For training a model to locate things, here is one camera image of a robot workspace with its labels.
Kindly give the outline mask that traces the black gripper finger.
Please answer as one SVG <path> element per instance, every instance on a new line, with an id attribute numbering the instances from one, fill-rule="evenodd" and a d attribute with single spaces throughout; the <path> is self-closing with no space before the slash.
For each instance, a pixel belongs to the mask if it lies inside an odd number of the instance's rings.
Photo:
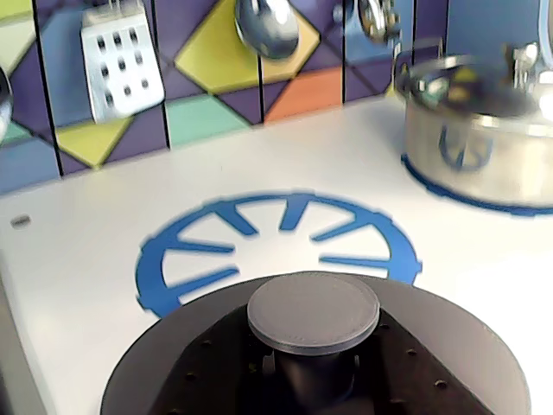
<path id="1" fill-rule="evenodd" d="M 279 414 L 274 352 L 238 307 L 194 338 L 163 382 L 151 414 Z"/>
<path id="2" fill-rule="evenodd" d="M 393 318 L 355 348 L 351 414 L 490 414 L 407 329 Z"/>

